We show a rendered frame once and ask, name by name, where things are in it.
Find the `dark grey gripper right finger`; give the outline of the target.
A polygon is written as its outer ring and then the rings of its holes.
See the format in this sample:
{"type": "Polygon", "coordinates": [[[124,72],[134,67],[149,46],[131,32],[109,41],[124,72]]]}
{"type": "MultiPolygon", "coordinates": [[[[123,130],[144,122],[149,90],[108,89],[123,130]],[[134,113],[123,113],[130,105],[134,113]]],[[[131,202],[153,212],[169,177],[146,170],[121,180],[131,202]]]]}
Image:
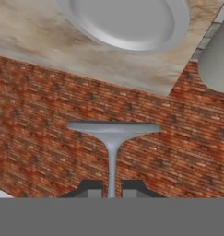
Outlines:
{"type": "Polygon", "coordinates": [[[122,180],[121,198],[163,198],[163,195],[149,190],[141,180],[122,180]]]}

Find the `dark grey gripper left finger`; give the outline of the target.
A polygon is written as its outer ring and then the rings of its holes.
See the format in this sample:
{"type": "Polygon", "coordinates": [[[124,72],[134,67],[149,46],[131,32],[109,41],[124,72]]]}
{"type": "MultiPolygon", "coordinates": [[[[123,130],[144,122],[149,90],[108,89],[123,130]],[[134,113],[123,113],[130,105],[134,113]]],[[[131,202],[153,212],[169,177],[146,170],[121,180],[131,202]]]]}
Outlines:
{"type": "Polygon", "coordinates": [[[103,198],[103,181],[82,180],[76,190],[61,195],[61,198],[103,198]]]}

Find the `grey wine glass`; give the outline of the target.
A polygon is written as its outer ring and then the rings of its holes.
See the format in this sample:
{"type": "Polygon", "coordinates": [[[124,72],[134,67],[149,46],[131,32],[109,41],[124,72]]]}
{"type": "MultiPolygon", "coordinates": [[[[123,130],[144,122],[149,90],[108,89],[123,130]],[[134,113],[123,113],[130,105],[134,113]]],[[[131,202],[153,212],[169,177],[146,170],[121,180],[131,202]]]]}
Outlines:
{"type": "Polygon", "coordinates": [[[115,198],[116,160],[119,147],[127,140],[158,133],[161,127],[153,123],[114,121],[71,121],[69,130],[99,139],[108,150],[108,197],[115,198]]]}

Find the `white round plate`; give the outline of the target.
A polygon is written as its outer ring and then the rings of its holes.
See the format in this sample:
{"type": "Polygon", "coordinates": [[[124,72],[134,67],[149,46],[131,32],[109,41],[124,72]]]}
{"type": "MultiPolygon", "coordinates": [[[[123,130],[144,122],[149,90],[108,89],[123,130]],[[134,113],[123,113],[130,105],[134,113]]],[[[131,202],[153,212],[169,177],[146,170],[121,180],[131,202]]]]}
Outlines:
{"type": "Polygon", "coordinates": [[[56,0],[65,18],[98,43],[131,53],[165,52],[190,26],[187,0],[56,0]]]}

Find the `pale grey rounded stool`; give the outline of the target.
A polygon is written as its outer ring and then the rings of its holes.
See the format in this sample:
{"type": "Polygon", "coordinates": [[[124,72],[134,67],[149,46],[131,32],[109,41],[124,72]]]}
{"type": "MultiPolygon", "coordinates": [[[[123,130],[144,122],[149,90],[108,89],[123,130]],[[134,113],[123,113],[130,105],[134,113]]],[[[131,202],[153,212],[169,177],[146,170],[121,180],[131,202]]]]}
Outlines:
{"type": "Polygon", "coordinates": [[[205,85],[224,93],[224,21],[202,52],[198,72],[205,85]]]}

